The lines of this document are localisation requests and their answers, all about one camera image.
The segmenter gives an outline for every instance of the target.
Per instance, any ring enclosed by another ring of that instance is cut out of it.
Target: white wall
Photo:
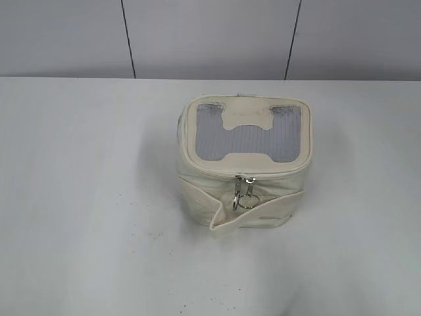
[[[137,78],[282,79],[300,0],[123,0]],[[0,76],[133,78],[121,0],[0,0]],[[421,0],[302,0],[291,80],[421,80]]]
[[[118,0],[0,0],[0,76],[133,78]]]
[[[303,0],[288,79],[421,80],[420,0]]]
[[[124,0],[138,78],[284,78],[298,0]]]

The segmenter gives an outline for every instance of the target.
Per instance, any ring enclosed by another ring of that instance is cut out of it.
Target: white table
[[[176,124],[202,93],[296,97],[296,215],[213,238]],[[421,82],[0,78],[0,315],[420,315]]]

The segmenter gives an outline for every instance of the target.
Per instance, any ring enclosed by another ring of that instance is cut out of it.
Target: cream leather bag
[[[178,125],[177,171],[191,215],[211,230],[286,223],[312,157],[309,107],[274,97],[206,95]]]

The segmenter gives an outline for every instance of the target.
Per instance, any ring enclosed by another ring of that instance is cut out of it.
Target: metal clasp
[[[245,182],[248,184],[247,186],[247,193],[241,195],[241,183]],[[253,194],[253,188],[255,186],[256,178],[245,178],[242,176],[235,176],[235,188],[234,188],[234,200],[232,209],[235,211],[238,206],[243,209],[252,209],[256,207],[259,202],[260,198]]]

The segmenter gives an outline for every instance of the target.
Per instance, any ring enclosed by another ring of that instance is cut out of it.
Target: gray mesh panel
[[[196,153],[208,161],[217,161],[229,153],[265,153],[276,163],[296,160],[300,154],[301,109],[291,105],[274,106],[273,128],[263,130],[254,125],[225,130],[222,105],[200,104],[197,107]]]

